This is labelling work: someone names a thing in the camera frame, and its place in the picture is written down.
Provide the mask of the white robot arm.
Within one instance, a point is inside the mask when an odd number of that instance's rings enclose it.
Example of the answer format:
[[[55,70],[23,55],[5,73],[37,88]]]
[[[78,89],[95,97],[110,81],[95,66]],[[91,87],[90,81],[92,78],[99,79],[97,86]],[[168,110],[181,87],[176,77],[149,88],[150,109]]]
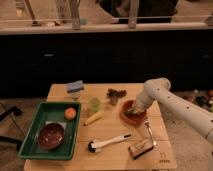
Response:
[[[136,96],[133,111],[144,112],[154,101],[158,101],[213,145],[213,113],[174,95],[170,92],[170,88],[171,83],[167,78],[147,80],[143,90]]]

